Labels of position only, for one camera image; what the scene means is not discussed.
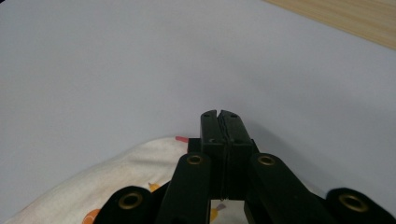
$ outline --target white table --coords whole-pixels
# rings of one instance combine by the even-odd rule
[[[396,215],[396,51],[259,0],[0,5],[0,222],[210,109],[323,196]]]

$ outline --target hole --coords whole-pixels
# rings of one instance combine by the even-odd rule
[[[143,202],[143,196],[137,192],[124,194],[119,199],[119,207],[125,210],[134,209]]]
[[[259,163],[261,163],[263,165],[274,165],[275,164],[275,160],[269,156],[260,156],[258,158],[258,161],[259,161]]]
[[[361,199],[359,199],[358,197],[352,194],[341,194],[338,197],[338,200],[345,207],[355,212],[363,213],[369,210],[369,206],[367,206],[365,202],[363,202]]]
[[[204,159],[200,156],[190,156],[187,158],[187,162],[191,165],[200,164]]]

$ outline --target white cloth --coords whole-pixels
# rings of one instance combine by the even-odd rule
[[[175,171],[187,144],[175,138],[150,141],[87,169],[45,193],[6,224],[81,224],[91,211],[100,209],[118,189],[149,183],[162,185]],[[219,209],[212,223],[246,223],[243,202],[212,202]]]

